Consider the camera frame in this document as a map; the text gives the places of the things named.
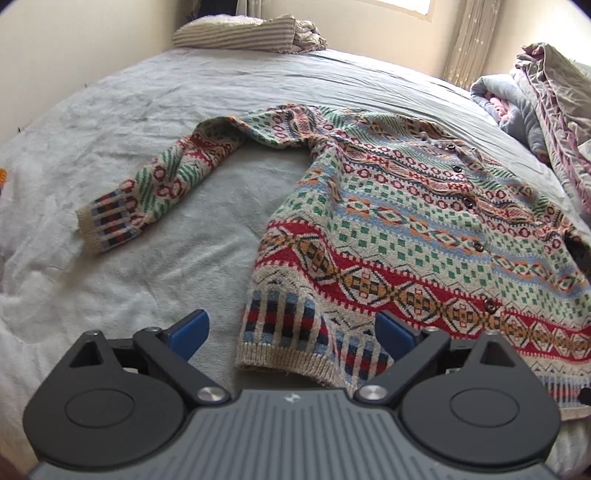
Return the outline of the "colourful patterned knit cardigan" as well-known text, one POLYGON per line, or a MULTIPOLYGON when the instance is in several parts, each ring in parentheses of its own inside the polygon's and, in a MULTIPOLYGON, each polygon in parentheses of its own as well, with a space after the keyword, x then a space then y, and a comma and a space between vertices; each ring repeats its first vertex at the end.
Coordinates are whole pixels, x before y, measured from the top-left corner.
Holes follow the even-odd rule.
POLYGON ((589 236, 431 122, 294 104, 203 121, 78 211, 88 249, 140 235, 249 139, 311 165, 260 241, 238 366, 359 388, 393 362, 374 325, 387 310, 455 339, 503 334, 564 417, 589 414, 589 236))

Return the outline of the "grey bed sheet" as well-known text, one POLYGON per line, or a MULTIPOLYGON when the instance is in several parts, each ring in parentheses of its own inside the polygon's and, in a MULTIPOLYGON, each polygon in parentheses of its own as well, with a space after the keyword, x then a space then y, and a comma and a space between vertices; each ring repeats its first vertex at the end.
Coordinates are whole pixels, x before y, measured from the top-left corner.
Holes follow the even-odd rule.
POLYGON ((450 83, 335 51, 174 49, 1 150, 1 452, 73 341, 204 309, 230 389, 356 390, 389 310, 503 334, 559 405, 550 466, 590 450, 590 230, 555 174, 450 83))

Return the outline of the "grey pink folded quilt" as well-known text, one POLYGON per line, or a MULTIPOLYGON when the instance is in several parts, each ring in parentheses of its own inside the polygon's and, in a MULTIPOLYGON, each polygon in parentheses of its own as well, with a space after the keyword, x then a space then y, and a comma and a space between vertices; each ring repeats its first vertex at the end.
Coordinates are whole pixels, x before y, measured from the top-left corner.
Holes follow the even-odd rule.
POLYGON ((590 222, 590 68, 547 43, 522 48, 508 74, 478 78, 472 100, 549 166, 590 222))

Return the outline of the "beige curtain right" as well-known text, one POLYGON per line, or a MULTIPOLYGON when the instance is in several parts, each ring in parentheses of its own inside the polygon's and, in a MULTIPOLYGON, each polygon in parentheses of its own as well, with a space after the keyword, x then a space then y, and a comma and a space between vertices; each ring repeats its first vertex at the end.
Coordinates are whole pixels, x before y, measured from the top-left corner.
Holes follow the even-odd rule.
POLYGON ((484 69, 491 47, 499 10, 499 0, 468 0, 460 17, 443 79, 469 89, 484 69))

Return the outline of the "striped brown white pillow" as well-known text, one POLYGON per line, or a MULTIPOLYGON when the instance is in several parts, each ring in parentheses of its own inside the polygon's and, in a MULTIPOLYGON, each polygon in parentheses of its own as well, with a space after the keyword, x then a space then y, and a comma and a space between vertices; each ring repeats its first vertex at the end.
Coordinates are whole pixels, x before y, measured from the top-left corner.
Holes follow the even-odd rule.
POLYGON ((315 24, 283 15, 269 20, 212 15, 188 22, 172 35, 175 48, 304 54, 328 48, 315 24))

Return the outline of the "bright window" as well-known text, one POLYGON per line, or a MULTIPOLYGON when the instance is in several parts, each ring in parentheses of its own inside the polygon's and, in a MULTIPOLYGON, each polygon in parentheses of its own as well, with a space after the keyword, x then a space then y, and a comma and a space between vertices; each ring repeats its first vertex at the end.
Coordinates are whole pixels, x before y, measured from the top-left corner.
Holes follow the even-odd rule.
POLYGON ((378 0, 378 3, 394 7, 421 19, 432 17, 433 0, 378 0))

